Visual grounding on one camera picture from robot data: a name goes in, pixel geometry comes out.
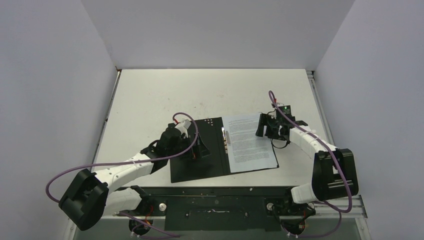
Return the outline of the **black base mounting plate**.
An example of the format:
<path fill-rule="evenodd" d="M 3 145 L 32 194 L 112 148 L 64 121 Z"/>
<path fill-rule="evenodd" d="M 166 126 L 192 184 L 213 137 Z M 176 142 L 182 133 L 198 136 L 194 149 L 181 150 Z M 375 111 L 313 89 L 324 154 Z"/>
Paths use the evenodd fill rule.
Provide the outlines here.
<path fill-rule="evenodd" d="M 278 231 L 305 227 L 316 214 L 307 203 L 294 203 L 290 187 L 144 187 L 142 202 L 124 213 L 164 220 L 166 231 Z"/>

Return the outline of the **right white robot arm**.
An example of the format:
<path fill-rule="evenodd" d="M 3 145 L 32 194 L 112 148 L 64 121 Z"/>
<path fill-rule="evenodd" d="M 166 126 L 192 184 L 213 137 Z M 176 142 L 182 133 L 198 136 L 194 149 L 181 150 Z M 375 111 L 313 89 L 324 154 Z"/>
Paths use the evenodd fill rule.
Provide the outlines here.
<path fill-rule="evenodd" d="M 286 213 L 296 214 L 305 203 L 323 202 L 359 193 L 353 152 L 322 140 L 306 122 L 296 120 L 294 116 L 284 118 L 277 114 L 273 117 L 262 113 L 256 136 L 294 144 L 312 159 L 311 181 L 293 187 L 291 195 L 282 201 Z"/>

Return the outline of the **grey and black folder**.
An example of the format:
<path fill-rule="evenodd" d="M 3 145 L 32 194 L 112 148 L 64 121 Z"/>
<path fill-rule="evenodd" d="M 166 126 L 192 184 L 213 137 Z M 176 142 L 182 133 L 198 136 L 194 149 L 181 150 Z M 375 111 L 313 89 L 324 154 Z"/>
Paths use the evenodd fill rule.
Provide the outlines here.
<path fill-rule="evenodd" d="M 193 150 L 170 161 L 172 183 L 279 168 L 271 141 L 256 136 L 260 115 L 196 120 L 188 129 L 199 134 Z"/>

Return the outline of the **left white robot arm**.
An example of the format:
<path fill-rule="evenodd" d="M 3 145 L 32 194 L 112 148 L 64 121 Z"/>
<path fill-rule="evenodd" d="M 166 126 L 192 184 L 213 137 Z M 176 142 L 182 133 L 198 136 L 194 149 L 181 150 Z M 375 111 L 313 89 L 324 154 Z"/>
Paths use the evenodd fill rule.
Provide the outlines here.
<path fill-rule="evenodd" d="M 95 172 L 87 168 L 79 171 L 58 206 L 82 231 L 93 227 L 103 216 L 120 211 L 144 215 L 149 201 L 139 187 L 126 184 L 158 171 L 170 159 L 200 160 L 210 153 L 198 131 L 189 135 L 186 127 L 169 127 L 158 140 L 119 165 Z"/>

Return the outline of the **printed paper sheet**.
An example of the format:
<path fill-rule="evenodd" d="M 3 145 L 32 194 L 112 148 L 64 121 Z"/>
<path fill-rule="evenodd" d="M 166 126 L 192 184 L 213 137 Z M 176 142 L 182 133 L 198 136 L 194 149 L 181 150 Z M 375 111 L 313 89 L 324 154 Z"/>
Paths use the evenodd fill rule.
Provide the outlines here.
<path fill-rule="evenodd" d="M 260 113 L 223 116 L 231 174 L 279 167 L 271 140 L 256 136 Z"/>

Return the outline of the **aluminium frame rail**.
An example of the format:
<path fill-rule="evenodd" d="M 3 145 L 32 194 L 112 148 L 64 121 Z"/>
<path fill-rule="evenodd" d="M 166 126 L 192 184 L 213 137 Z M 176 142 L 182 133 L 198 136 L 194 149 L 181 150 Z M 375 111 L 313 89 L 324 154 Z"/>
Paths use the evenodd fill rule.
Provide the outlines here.
<path fill-rule="evenodd" d="M 290 205 L 277 197 L 163 196 L 165 211 L 106 216 L 91 229 L 70 225 L 66 240 L 369 240 L 365 209 Z"/>

